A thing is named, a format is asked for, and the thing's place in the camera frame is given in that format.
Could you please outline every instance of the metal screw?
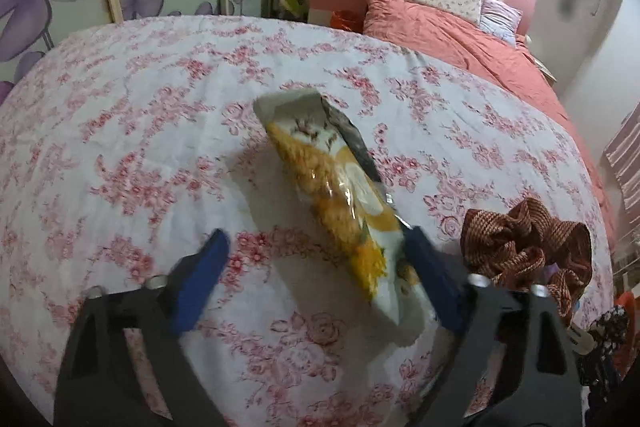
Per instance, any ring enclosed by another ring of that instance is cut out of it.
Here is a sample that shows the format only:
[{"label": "metal screw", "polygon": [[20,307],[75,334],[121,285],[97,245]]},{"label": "metal screw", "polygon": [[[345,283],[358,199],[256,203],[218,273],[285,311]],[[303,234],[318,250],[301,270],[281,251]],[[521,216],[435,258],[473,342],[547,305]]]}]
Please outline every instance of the metal screw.
[{"label": "metal screw", "polygon": [[104,291],[104,288],[102,288],[102,286],[92,286],[84,292],[84,298],[97,299],[98,297],[102,297],[105,294],[106,291]]},{"label": "metal screw", "polygon": [[549,289],[542,284],[534,284],[531,286],[531,293],[538,297],[548,297],[550,295]]},{"label": "metal screw", "polygon": [[469,277],[467,277],[469,284],[471,286],[476,286],[478,288],[486,288],[491,284],[491,281],[488,277],[484,275],[480,275],[479,273],[470,273]]},{"label": "metal screw", "polygon": [[145,281],[145,286],[150,290],[159,290],[166,286],[167,281],[166,275],[155,275]]}]

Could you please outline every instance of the red plastic bag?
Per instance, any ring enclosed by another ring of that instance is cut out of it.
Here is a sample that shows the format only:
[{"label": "red plastic bag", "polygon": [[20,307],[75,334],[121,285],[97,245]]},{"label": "red plastic bag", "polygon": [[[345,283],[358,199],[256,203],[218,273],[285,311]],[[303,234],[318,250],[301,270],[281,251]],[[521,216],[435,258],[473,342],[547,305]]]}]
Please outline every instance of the red plastic bag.
[{"label": "red plastic bag", "polygon": [[364,29],[364,17],[355,12],[340,10],[332,13],[329,26],[336,30],[362,33]]}]

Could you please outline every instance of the floral bedsheet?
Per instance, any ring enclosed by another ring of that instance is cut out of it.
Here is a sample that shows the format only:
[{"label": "floral bedsheet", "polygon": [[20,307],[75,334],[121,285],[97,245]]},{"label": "floral bedsheet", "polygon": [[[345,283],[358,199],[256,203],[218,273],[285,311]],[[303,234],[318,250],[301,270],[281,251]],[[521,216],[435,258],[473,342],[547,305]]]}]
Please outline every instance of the floral bedsheet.
[{"label": "floral bedsheet", "polygon": [[[0,107],[0,351],[46,417],[81,291],[136,288],[222,228],[230,261],[181,343],[230,425],[404,425],[447,339],[425,310],[418,341],[398,345],[324,246],[251,109],[302,86],[359,127],[400,214],[450,253],[468,208],[503,212],[530,196],[587,223],[594,276],[576,321],[611,307],[602,216],[575,144],[510,93],[311,25],[200,16],[92,28]],[[128,338],[162,412],[140,336]]]}]

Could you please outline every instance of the brown knitted fabric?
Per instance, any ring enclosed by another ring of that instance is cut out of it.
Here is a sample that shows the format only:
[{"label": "brown knitted fabric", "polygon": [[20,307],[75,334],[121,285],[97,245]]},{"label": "brown knitted fabric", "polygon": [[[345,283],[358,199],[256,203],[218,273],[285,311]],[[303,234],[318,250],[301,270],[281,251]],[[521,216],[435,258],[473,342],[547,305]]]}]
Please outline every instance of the brown knitted fabric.
[{"label": "brown knitted fabric", "polygon": [[539,282],[545,265],[556,263],[547,287],[569,325],[574,304],[591,280],[591,236],[583,223],[551,217],[538,200],[525,199],[509,214],[468,210],[460,246],[471,272],[511,290]]}]

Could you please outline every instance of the snack bag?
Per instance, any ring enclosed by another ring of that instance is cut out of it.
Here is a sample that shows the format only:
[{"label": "snack bag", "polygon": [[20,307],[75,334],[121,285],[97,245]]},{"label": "snack bag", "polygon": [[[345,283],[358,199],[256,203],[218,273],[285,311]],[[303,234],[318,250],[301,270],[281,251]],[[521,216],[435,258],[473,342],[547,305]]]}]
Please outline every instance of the snack bag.
[{"label": "snack bag", "polygon": [[254,111],[364,297],[395,325],[413,321],[419,333],[424,290],[402,262],[402,230],[360,133],[313,89],[260,97]]}]

